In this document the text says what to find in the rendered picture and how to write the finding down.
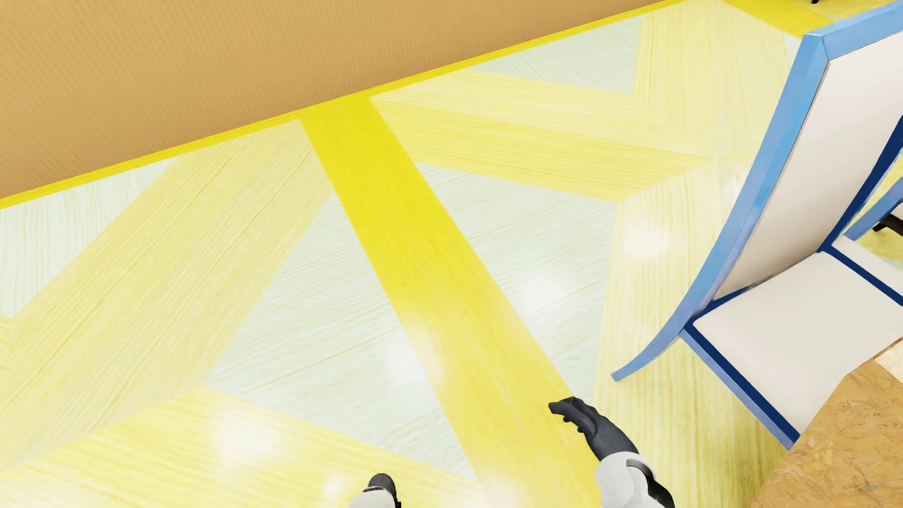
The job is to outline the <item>light wooden table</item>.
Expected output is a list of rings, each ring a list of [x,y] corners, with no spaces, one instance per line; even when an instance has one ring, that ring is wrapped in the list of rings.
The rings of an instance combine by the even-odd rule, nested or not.
[[[903,337],[843,377],[750,508],[903,508]]]

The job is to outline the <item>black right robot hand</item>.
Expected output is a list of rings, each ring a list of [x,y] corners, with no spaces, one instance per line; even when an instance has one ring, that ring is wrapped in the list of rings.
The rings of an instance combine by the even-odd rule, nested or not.
[[[582,398],[569,397],[548,404],[549,410],[562,417],[563,422],[573,423],[601,462],[618,453],[638,455],[638,448],[611,420],[599,413]]]

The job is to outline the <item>blue and white chair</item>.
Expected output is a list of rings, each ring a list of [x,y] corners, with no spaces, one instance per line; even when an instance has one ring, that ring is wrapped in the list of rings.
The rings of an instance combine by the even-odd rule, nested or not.
[[[662,329],[611,376],[682,339],[790,449],[841,379],[903,337],[903,272],[855,224],[903,151],[903,0],[801,39],[746,181]]]

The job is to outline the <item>tan woven rug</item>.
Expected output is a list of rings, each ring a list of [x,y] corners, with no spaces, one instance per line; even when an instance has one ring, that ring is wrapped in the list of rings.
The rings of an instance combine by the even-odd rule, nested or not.
[[[0,0],[0,199],[659,0]]]

